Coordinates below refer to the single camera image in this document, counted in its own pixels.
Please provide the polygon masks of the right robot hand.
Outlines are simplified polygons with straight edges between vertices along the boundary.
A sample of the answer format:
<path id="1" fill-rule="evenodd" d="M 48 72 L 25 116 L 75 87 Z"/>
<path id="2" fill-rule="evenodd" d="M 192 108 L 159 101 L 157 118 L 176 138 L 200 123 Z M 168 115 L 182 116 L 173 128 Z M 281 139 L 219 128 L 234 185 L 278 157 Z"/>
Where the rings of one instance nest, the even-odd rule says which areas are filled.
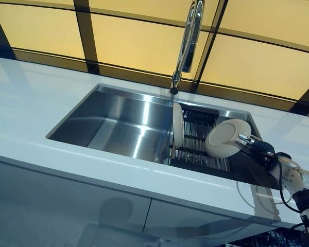
<path id="1" fill-rule="evenodd" d="M 245 142 L 242 153 L 253 159 L 258 165 L 265 167 L 272 162 L 275 150 L 271 144 L 254 135 L 247 136 L 239 133 L 238 138 Z"/>

